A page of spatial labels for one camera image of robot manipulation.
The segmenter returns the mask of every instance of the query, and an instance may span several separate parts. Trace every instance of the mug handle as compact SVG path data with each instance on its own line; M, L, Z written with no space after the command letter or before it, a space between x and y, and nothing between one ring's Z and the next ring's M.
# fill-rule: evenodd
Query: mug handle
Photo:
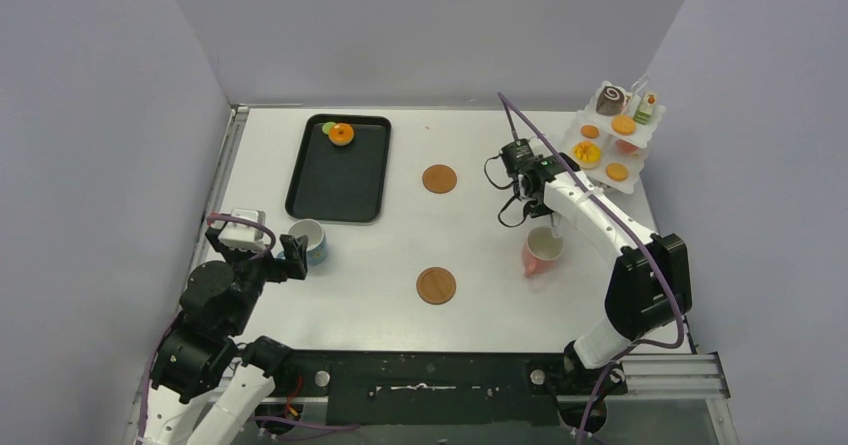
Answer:
M530 263L527 264L527 267L524 268L524 278L530 278L530 275L533 275L533 272L536 271L536 264L539 263L536 258L531 258Z

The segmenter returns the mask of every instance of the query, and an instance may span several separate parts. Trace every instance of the pink mug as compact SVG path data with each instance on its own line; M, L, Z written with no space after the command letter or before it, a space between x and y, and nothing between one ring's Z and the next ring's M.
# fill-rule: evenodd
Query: pink mug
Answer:
M550 227L537 227L530 230L524 241L521 261L524 262L524 276L544 273L556 265L562 256L564 244L562 238L554 237Z

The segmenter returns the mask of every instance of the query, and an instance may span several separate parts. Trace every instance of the wall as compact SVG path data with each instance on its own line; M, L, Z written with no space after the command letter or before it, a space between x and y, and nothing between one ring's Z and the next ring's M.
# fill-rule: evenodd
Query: wall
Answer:
M686 0L650 67L646 188L745 445L848 443L846 51L848 0Z
M233 103L570 109L633 83L683 0L177 0Z
M228 104L174 0L0 0L0 443L115 444Z

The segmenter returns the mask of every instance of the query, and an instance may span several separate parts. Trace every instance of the mug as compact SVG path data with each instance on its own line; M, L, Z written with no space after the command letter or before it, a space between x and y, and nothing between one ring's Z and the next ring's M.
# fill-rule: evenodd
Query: mug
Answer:
M289 228L289 235L300 238L306 236L306 263L318 265L327 258L327 234L320 223L307 218L294 222Z
M537 227L530 230L524 241L521 261L524 263L524 276L544 273L554 267L562 256L565 244L561 237L555 237L551 227Z

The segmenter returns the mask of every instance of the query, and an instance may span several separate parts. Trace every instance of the red wire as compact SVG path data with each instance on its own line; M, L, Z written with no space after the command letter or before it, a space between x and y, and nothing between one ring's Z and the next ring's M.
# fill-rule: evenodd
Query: red wire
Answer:
M289 394L288 398L286 398L286 413L291 413L291 401L293 398L297 397L297 394L300 393L300 390L303 388L303 376L297 376L297 387L295 387L294 391Z

